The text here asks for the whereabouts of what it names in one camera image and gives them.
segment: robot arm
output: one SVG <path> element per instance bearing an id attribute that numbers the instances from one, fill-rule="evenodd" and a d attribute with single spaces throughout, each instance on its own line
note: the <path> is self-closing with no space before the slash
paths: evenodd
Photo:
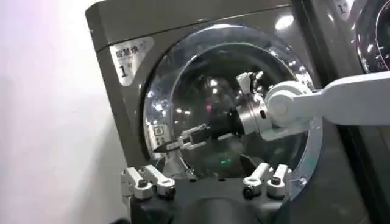
<path id="1" fill-rule="evenodd" d="M 299 82 L 282 82 L 265 98 L 278 126 L 323 117 L 338 125 L 390 125 L 390 72 L 338 79 L 312 93 Z"/>

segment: screw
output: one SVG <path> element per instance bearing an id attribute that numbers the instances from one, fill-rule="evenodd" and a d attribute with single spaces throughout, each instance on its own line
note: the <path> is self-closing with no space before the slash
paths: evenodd
<path id="1" fill-rule="evenodd" d="M 243 196 L 245 199 L 252 199 L 255 195 L 253 187 L 245 186 L 243 189 Z"/>
<path id="2" fill-rule="evenodd" d="M 138 187 L 138 188 L 144 188 L 144 187 L 147 186 L 148 183 L 149 183 L 149 182 L 148 182 L 147 180 L 140 180 L 140 181 L 138 182 L 137 187 Z"/>
<path id="3" fill-rule="evenodd" d="M 279 185 L 281 183 L 281 179 L 279 177 L 272 177 L 271 184 Z"/>
<path id="4" fill-rule="evenodd" d="M 165 192 L 165 197 L 167 200 L 172 200 L 175 197 L 175 195 L 176 195 L 176 188 L 174 187 L 167 189 Z"/>

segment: front-loading washing machine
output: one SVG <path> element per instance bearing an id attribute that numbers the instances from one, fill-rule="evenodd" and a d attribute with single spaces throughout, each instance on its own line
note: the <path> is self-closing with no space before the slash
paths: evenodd
<path id="1" fill-rule="evenodd" d="M 389 1 L 295 1 L 323 83 L 389 70 Z M 378 96 L 387 103 L 386 96 Z M 389 127 L 340 127 L 347 154 L 375 223 L 390 219 Z"/>
<path id="2" fill-rule="evenodd" d="M 273 167 L 287 164 L 292 223 L 364 222 L 337 129 L 320 119 L 308 132 L 276 141 L 230 135 L 196 150 L 154 151 L 235 108 L 243 95 L 240 74 L 258 74 L 261 95 L 285 80 L 319 88 L 295 12 L 287 0 L 91 6 L 88 25 L 128 166 L 164 161 L 165 175 L 192 179 L 245 177 L 243 155 Z"/>

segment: white clamp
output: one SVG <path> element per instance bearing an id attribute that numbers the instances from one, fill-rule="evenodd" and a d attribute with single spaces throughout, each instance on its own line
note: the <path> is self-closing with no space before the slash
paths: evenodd
<path id="1" fill-rule="evenodd" d="M 267 181 L 267 194 L 273 198 L 283 198 L 287 193 L 286 183 L 291 177 L 291 169 L 287 165 L 279 164 L 274 176 Z"/>
<path id="2" fill-rule="evenodd" d="M 176 194 L 175 180 L 164 176 L 152 165 L 143 166 L 140 169 L 140 174 L 156 185 L 158 195 L 167 199 L 174 198 Z"/>
<path id="3" fill-rule="evenodd" d="M 142 178 L 134 167 L 129 167 L 121 173 L 122 196 L 144 200 L 152 196 L 152 184 Z"/>
<path id="4" fill-rule="evenodd" d="M 243 179 L 243 195 L 246 199 L 251 199 L 261 194 L 261 187 L 273 169 L 268 163 L 260 163 L 249 177 Z"/>

